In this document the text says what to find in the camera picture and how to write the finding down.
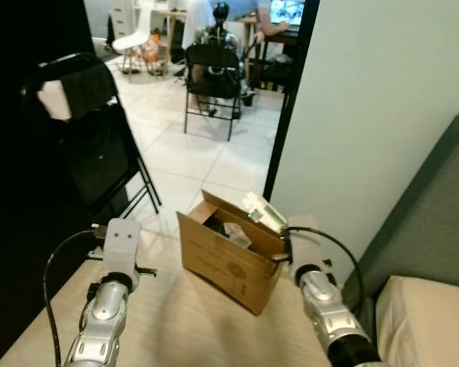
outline black cable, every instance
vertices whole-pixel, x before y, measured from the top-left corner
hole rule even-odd
[[[366,301],[366,295],[364,294],[364,282],[363,282],[363,278],[362,278],[362,273],[360,272],[360,269],[359,269],[359,263],[357,262],[357,260],[353,256],[352,252],[350,252],[350,250],[342,242],[340,242],[337,239],[335,239],[332,235],[329,235],[328,233],[322,232],[322,231],[320,231],[318,229],[313,229],[313,228],[309,228],[309,227],[288,227],[286,229],[288,231],[306,231],[306,232],[311,232],[311,233],[315,233],[317,235],[320,235],[320,236],[322,236],[322,237],[324,237],[326,239],[329,239],[330,241],[332,241],[336,245],[339,245],[340,248],[342,250],[344,250],[347,253],[347,255],[349,255],[349,258],[350,258],[350,260],[352,260],[353,266],[355,268],[355,272],[357,274],[357,281],[359,282],[359,305],[355,308],[355,310],[358,313],[360,313],[360,311],[362,310],[362,307],[364,305],[364,302]]]
[[[57,253],[70,241],[73,239],[84,235],[86,233],[92,233],[92,229],[88,229],[82,232],[75,233],[74,235],[71,235],[67,239],[65,239],[63,242],[60,243],[58,247],[53,251],[49,259],[47,260],[46,266],[44,267],[44,273],[43,273],[43,298],[44,298],[44,305],[46,307],[46,312],[47,312],[47,318],[49,319],[49,324],[51,327],[51,333],[53,334],[53,344],[54,344],[54,360],[55,360],[55,366],[56,367],[61,367],[61,351],[60,351],[60,340],[58,338],[58,330],[56,328],[56,321],[54,320],[54,315],[53,315],[53,309],[51,309],[51,303],[49,296],[47,294],[47,272],[49,270],[49,267],[51,265],[51,262],[57,255]]]
[[[81,332],[83,330],[83,314],[85,313],[86,308],[89,305],[89,301],[85,302],[83,306],[82,313],[80,314],[80,319],[78,320],[78,331]]]

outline cardboard box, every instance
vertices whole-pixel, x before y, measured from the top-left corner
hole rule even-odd
[[[177,213],[182,265],[258,315],[281,274],[282,263],[275,263],[272,255],[284,252],[284,242],[233,204],[205,191],[203,198],[188,215]],[[252,241],[249,249],[205,226],[208,219],[238,223]]]

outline black chair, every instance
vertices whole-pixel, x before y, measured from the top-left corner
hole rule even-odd
[[[37,97],[51,80],[62,82],[72,115],[67,122],[52,119]],[[110,217],[122,212],[126,217],[145,194],[158,213],[161,201],[132,137],[116,83],[98,57],[74,54],[40,65],[22,86],[21,104],[51,161],[62,165],[64,180],[76,189],[92,221],[105,218],[106,210]],[[125,185],[137,173],[143,186],[127,200]],[[127,205],[117,205],[115,211],[112,205],[120,193]]]
[[[187,97],[185,100],[185,124],[184,133],[187,134],[187,115],[208,115],[215,119],[229,120],[228,141],[233,130],[233,120],[241,116],[240,99],[240,74],[239,60],[235,53],[223,47],[209,44],[193,44],[185,50],[185,60],[189,69],[187,77]],[[194,65],[221,69],[220,75],[205,73],[204,78],[194,82],[192,69]],[[221,99],[232,99],[232,105],[219,104],[218,102],[199,102],[206,105],[208,113],[189,112],[189,93],[199,96],[207,96]],[[230,107],[231,118],[214,115],[214,106]]]

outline wooden table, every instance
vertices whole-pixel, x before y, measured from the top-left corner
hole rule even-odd
[[[255,317],[182,268],[180,239],[142,232],[137,262],[157,268],[158,276],[142,276],[129,295],[118,367],[330,366],[304,315],[300,291],[286,274],[262,314]],[[52,301],[63,361],[78,333],[89,284],[97,280],[100,267],[100,261],[85,261]],[[45,310],[0,360],[0,367],[19,365],[54,365]]]

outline beige cushion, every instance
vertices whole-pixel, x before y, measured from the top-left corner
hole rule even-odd
[[[379,354],[392,367],[459,366],[459,287],[393,276],[376,322]]]

